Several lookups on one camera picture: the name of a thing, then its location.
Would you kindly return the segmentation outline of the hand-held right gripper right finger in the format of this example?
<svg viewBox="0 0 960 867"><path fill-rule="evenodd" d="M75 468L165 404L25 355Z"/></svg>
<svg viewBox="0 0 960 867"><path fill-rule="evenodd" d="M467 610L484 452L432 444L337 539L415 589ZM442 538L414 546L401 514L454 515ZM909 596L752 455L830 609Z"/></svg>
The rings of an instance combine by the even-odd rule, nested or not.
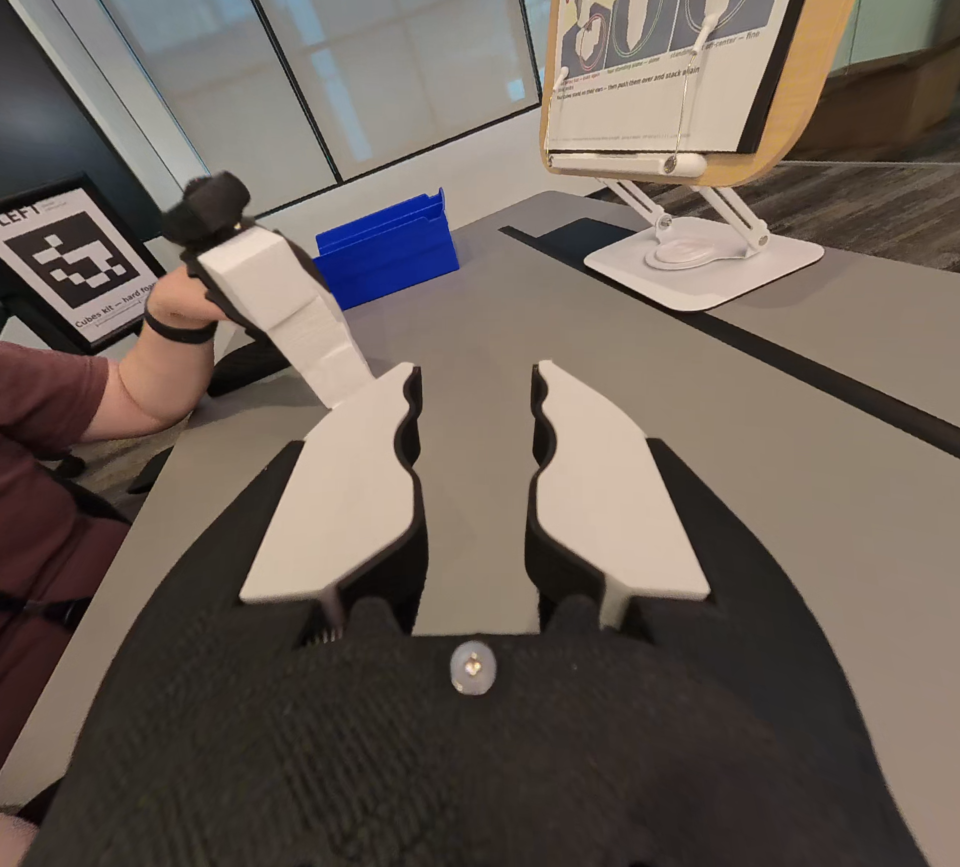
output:
<svg viewBox="0 0 960 867"><path fill-rule="evenodd" d="M525 570L541 628L569 597L620 627L635 598L706 601L711 588L647 434L553 360L534 365Z"/></svg>

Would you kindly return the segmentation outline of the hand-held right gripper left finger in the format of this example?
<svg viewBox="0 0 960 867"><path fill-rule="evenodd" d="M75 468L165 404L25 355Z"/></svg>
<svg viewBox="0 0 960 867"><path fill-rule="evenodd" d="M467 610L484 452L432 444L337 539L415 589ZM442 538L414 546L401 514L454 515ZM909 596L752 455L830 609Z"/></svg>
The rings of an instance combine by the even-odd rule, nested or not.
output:
<svg viewBox="0 0 960 867"><path fill-rule="evenodd" d="M239 591L245 605L311 601L328 633L380 598L410 634L428 569L419 366L402 362L306 435Z"/></svg>

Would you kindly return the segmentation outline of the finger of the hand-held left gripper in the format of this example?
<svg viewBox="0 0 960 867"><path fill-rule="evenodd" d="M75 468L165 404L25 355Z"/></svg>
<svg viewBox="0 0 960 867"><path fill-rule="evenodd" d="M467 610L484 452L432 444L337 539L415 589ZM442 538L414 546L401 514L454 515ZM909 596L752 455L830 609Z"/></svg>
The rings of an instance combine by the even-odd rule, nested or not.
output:
<svg viewBox="0 0 960 867"><path fill-rule="evenodd" d="M198 255L198 275L236 324L263 333L318 400L335 408L374 381L336 299L310 258L254 225Z"/></svg>

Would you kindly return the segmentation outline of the person's left forearm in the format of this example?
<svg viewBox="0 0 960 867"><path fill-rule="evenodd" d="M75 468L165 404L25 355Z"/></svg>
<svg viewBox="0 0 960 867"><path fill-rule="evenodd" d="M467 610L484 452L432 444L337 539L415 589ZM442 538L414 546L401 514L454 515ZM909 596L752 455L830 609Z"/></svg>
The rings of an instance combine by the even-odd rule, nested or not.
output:
<svg viewBox="0 0 960 867"><path fill-rule="evenodd" d="M214 366L212 336L171 340L144 325L136 344L108 367L83 443L151 436L181 422L206 393Z"/></svg>

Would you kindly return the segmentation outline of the person's left hand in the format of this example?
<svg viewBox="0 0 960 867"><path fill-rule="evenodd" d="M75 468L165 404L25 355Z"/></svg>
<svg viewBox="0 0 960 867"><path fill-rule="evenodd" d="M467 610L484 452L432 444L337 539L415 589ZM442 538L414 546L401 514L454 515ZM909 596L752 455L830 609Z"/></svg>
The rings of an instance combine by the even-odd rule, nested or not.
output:
<svg viewBox="0 0 960 867"><path fill-rule="evenodd" d="M202 281L188 273L186 264L180 264L153 285L146 310L163 323L180 328L197 329L226 321L226 314L208 294Z"/></svg>

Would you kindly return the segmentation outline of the black wristband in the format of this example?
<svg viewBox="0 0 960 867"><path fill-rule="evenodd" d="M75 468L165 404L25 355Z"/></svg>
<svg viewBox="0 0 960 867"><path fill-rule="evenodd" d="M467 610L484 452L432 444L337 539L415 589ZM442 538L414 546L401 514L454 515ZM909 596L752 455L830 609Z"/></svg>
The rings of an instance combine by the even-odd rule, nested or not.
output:
<svg viewBox="0 0 960 867"><path fill-rule="evenodd" d="M218 321L211 321L197 328L178 327L157 319L149 310L145 310L143 314L143 323L146 328L166 341L190 346L210 343L218 327Z"/></svg>

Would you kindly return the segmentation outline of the blue plastic bin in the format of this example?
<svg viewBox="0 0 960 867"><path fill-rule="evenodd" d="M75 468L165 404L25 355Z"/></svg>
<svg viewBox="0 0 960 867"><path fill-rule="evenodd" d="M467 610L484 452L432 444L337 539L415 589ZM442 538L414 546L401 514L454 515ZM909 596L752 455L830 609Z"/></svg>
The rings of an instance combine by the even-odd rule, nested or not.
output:
<svg viewBox="0 0 960 867"><path fill-rule="evenodd" d="M367 214L316 236L314 263L342 310L457 271L444 190Z"/></svg>

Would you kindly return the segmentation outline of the framed marker sign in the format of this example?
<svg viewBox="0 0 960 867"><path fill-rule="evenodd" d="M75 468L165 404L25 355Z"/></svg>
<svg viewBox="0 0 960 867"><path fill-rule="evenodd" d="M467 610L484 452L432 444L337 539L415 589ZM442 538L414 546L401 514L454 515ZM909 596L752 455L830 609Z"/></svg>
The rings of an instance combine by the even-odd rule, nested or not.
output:
<svg viewBox="0 0 960 867"><path fill-rule="evenodd" d="M138 334L164 270L86 174L2 196L2 324L97 356Z"/></svg>

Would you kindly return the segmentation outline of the white and wooden document stand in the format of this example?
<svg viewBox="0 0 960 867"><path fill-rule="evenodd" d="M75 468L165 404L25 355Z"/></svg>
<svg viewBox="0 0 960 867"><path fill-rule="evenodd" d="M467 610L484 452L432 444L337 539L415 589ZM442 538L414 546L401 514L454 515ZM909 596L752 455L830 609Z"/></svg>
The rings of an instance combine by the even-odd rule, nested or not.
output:
<svg viewBox="0 0 960 867"><path fill-rule="evenodd" d="M829 76L855 0L805 0L754 153L552 153L546 146L559 0L551 0L540 119L553 174L593 178L646 224L585 255L603 278L676 312L722 306L822 259L820 245L774 235L735 187L773 168L797 143Z"/></svg>

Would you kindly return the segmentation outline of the person's maroon shirt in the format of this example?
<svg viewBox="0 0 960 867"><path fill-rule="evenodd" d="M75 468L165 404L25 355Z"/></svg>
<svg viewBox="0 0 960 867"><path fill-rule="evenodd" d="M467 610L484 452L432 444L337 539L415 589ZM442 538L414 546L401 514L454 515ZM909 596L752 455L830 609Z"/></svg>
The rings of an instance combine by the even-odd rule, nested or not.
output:
<svg viewBox="0 0 960 867"><path fill-rule="evenodd" d="M78 444L105 393L109 363L3 343L1 589L38 604L93 597L129 525L82 513L41 465ZM2 612L1 752L13 745L71 631L39 613Z"/></svg>

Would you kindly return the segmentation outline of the printed instruction sheet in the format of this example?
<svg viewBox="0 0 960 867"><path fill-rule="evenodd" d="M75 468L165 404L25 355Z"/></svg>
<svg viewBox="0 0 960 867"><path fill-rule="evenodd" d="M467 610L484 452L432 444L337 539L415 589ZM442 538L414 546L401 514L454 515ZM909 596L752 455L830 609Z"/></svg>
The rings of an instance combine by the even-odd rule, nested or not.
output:
<svg viewBox="0 0 960 867"><path fill-rule="evenodd" d="M558 0L546 146L753 154L806 0Z"/></svg>

